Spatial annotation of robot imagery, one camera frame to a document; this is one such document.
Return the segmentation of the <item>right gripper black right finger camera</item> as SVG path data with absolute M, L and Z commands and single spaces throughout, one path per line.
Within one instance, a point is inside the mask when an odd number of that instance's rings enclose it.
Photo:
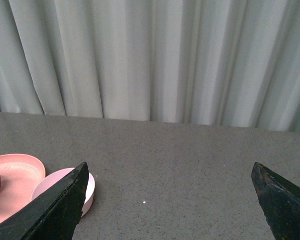
M 300 240 L 300 187 L 259 162 L 251 179 L 274 238 Z

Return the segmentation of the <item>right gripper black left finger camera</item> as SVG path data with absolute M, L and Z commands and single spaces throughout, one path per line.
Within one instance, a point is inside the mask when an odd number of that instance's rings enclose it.
M 66 188 L 54 185 L 0 223 L 0 240 L 70 240 L 82 216 L 89 177 L 86 162 L 66 175 Z

